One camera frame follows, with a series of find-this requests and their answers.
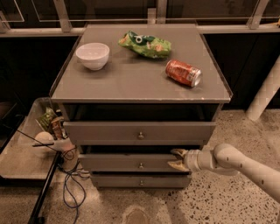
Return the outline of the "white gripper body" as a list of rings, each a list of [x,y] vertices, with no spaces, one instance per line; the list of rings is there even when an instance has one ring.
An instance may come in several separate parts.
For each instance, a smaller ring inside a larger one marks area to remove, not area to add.
[[[200,151],[199,150],[189,150],[185,155],[185,165],[191,172],[200,171],[198,158]]]

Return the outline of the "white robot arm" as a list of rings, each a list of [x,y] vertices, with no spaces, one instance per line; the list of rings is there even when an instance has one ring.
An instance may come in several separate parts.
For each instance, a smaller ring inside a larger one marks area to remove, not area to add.
[[[280,88],[280,56],[246,111],[251,121],[256,121]],[[210,171],[220,175],[234,176],[239,172],[266,192],[274,201],[280,202],[280,171],[246,157],[228,143],[216,145],[212,150],[173,149],[179,156],[168,165],[182,172]]]

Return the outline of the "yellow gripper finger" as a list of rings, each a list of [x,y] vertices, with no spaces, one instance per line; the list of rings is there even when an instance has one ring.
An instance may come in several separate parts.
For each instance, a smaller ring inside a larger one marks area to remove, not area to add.
[[[174,155],[178,155],[181,158],[184,158],[187,155],[187,150],[185,149],[172,149],[171,153]]]
[[[167,164],[176,170],[179,170],[181,172],[188,172],[189,169],[186,167],[186,165],[183,163],[182,160],[177,160],[177,161],[168,161]]]

